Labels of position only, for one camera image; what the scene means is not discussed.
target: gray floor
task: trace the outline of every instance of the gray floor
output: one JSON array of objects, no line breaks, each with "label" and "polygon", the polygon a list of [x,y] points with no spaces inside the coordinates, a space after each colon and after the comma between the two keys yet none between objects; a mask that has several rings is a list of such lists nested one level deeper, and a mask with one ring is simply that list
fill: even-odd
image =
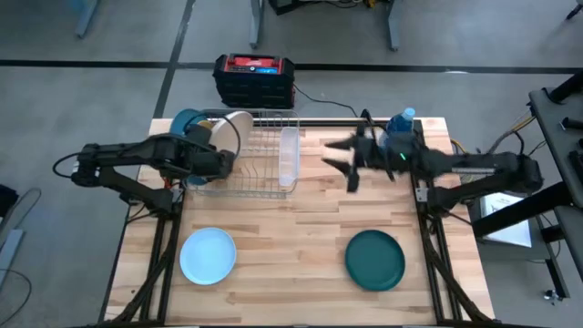
[{"label": "gray floor", "polygon": [[[104,0],[87,38],[78,40],[77,16],[66,1],[5,0],[0,59],[168,60],[185,4]],[[266,7],[262,44],[255,52],[312,63],[577,67],[583,65],[583,15],[563,22],[574,5],[571,0],[406,0],[398,53],[386,48],[381,6],[371,12],[311,5],[279,17]],[[197,0],[180,60],[208,62],[222,53],[250,52],[248,10],[248,1]],[[97,319],[127,209],[115,192],[80,189],[54,176],[50,167],[87,142],[143,138],[164,73],[0,67],[0,183],[21,193],[43,190],[23,224],[26,238],[13,266],[30,277],[34,290],[7,326],[54,328]],[[296,83],[313,97],[368,108],[375,116],[412,106],[418,116],[446,117],[451,136],[474,150],[485,149],[524,113],[528,91],[567,77],[301,71]],[[210,71],[177,71],[164,117],[183,108],[223,108]],[[295,110],[302,117],[350,116],[345,108],[310,103],[300,95]],[[527,149],[542,140],[537,124],[523,136]],[[510,138],[500,150],[517,148]],[[546,185],[559,180],[547,149],[534,158]],[[496,317],[553,327],[582,322],[583,283],[566,245],[559,262],[572,298],[553,306],[540,295],[551,287],[544,265],[484,261]],[[0,322],[25,292],[22,281],[9,277],[0,291]]]}]

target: dark green plate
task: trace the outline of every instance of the dark green plate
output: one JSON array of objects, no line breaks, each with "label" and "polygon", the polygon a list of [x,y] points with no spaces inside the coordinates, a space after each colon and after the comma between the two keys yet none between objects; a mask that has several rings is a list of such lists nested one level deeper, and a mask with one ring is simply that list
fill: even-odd
[{"label": "dark green plate", "polygon": [[354,282],[369,291],[388,291],[403,278],[403,250],[382,231],[357,233],[346,247],[344,260]]}]

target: red battery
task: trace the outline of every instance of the red battery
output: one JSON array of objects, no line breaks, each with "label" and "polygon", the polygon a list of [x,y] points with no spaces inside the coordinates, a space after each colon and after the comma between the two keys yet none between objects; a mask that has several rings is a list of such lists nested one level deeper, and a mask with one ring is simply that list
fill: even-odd
[{"label": "red battery", "polygon": [[287,58],[222,55],[213,76],[222,102],[234,108],[293,108],[295,65]]}]

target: dish rack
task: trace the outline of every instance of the dish rack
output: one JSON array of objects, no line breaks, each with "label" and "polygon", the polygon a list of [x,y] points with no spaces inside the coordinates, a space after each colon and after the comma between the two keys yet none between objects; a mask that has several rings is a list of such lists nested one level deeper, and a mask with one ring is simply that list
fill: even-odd
[{"label": "dish rack", "polygon": [[[208,109],[204,113],[214,123],[233,111]],[[245,111],[253,115],[253,129],[246,144],[241,141],[240,154],[233,163],[232,173],[226,179],[216,179],[202,186],[189,185],[189,190],[204,196],[269,199],[285,199],[287,194],[293,192],[300,167],[300,120],[297,113],[289,109]],[[287,137],[290,131],[296,132],[295,143],[290,139],[281,142],[283,130]],[[281,159],[287,160],[287,165],[284,163],[282,167]],[[290,167],[295,168],[295,172],[290,172]],[[281,173],[281,169],[287,169],[287,172]],[[285,174],[285,178],[281,179],[280,173]]]}]

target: plastic bottle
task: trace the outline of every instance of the plastic bottle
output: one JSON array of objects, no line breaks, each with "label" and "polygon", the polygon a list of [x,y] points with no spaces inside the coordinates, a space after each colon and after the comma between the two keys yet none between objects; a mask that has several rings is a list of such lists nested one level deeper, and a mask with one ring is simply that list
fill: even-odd
[{"label": "plastic bottle", "polygon": [[415,110],[413,108],[406,108],[403,113],[393,116],[386,124],[386,133],[381,136],[379,146],[386,148],[393,132],[412,132],[414,116]]}]

